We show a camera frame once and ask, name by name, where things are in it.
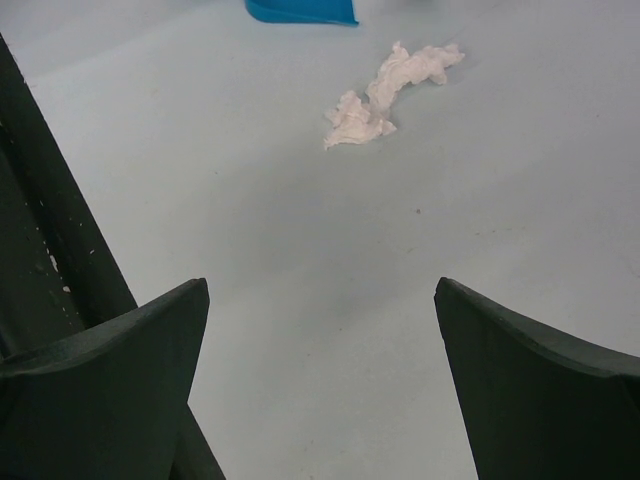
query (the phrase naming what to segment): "crumpled paper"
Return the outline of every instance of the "crumpled paper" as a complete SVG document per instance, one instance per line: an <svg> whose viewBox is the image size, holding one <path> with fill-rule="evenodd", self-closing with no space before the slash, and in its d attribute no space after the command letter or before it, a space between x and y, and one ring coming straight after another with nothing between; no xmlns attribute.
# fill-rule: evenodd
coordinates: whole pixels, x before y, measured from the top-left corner
<svg viewBox="0 0 640 480"><path fill-rule="evenodd" d="M447 83L445 69L460 63L464 53L457 45L444 48L425 47L413 55L396 42L393 52L378 70L378 75L366 89L369 103L349 90L340 98L336 108L326 113L333 130L324 140L325 150L340 143L364 144L396 131L389 120L391 105L398 92L411 83L417 85L431 80L437 85Z"/></svg>

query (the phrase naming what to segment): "black plastic part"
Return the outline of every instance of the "black plastic part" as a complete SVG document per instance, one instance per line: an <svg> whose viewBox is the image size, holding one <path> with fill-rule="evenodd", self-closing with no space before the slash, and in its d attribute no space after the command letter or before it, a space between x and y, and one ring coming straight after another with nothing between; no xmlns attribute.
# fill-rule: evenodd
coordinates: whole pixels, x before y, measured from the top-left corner
<svg viewBox="0 0 640 480"><path fill-rule="evenodd" d="M168 478L209 308L194 280L0 365L0 472Z"/></svg>
<svg viewBox="0 0 640 480"><path fill-rule="evenodd" d="M448 279L436 309L480 480L640 478L640 359Z"/></svg>
<svg viewBox="0 0 640 480"><path fill-rule="evenodd" d="M2 36L0 149L1 363L137 305ZM188 407L171 478L224 479Z"/></svg>

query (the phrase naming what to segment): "table surface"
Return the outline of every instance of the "table surface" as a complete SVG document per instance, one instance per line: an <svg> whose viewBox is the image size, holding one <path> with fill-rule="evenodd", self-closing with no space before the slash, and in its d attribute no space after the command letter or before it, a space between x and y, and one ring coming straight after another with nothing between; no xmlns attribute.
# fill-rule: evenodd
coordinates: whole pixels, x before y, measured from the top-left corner
<svg viewBox="0 0 640 480"><path fill-rule="evenodd" d="M357 29L241 0L0 7L137 299L209 281L190 404L229 480L475 478L441 276L640 354L640 3L355 7ZM401 93L397 133L325 152L323 112L396 40L467 58Z"/></svg>

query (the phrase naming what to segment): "blue plastic object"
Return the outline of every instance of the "blue plastic object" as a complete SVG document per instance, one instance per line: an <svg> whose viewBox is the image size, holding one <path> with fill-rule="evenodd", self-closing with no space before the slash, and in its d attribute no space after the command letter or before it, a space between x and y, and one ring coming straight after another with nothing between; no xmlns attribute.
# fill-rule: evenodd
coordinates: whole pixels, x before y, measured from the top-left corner
<svg viewBox="0 0 640 480"><path fill-rule="evenodd" d="M333 23L356 26L352 0L245 0L247 11L266 23Z"/></svg>

